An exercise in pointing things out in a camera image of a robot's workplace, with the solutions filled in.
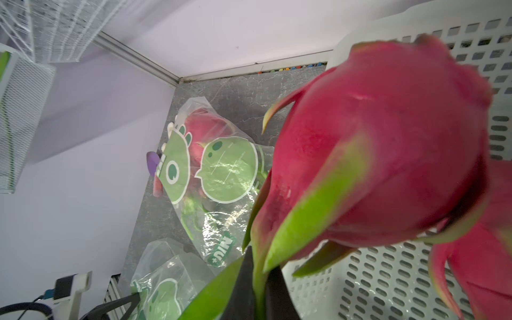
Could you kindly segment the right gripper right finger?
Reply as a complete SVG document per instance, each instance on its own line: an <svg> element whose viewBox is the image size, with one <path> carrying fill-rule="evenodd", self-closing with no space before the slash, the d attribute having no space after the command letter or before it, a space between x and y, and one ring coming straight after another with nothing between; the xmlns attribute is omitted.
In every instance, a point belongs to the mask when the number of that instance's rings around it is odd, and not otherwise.
<svg viewBox="0 0 512 320"><path fill-rule="evenodd" d="M290 298L280 267L270 271L265 285L265 315L268 320L300 320Z"/></svg>

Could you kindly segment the zip-top bag green print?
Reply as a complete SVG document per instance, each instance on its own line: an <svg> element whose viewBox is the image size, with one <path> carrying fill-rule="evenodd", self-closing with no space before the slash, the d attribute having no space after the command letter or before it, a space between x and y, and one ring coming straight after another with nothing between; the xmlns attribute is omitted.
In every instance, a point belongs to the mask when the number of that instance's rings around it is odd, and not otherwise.
<svg viewBox="0 0 512 320"><path fill-rule="evenodd" d="M273 147L257 144L233 124L234 135L209 142L201 165L194 167L192 134L185 120L202 107L216 112L205 97L193 97L167 125L167 140L155 151L160 156L156 174L199 255L218 274L243 254L247 224L269 176Z"/></svg>
<svg viewBox="0 0 512 320"><path fill-rule="evenodd" d="M186 253L171 238L150 242L130 282L140 302L131 319L178 319L197 294L214 278L196 254Z"/></svg>

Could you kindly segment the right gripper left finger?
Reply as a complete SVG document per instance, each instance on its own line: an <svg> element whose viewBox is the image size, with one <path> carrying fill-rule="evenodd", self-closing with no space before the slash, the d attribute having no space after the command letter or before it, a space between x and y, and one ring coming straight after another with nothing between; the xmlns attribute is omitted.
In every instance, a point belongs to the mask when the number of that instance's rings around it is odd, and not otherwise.
<svg viewBox="0 0 512 320"><path fill-rule="evenodd" d="M254 318L253 253L252 246L249 246L245 252L229 302L220 319L254 320Z"/></svg>

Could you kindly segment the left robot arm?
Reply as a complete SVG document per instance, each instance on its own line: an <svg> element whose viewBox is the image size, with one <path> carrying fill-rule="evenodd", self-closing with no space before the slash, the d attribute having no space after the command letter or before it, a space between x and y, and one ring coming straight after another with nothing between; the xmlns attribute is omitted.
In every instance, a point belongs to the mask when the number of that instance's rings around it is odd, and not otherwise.
<svg viewBox="0 0 512 320"><path fill-rule="evenodd" d="M93 308L89 313L86 313L81 319L108 319L108 313L129 304L129 307L122 315L121 319L129 319L130 315L137 308L140 303L140 294L134 293L131 296L124 297L115 301L110 301ZM24 317L28 311L41 313L44 319L55 319L56 312L49 306L39 302L26 302L15 303L1 308L1 316L8 313L15 313L21 311L19 319Z"/></svg>

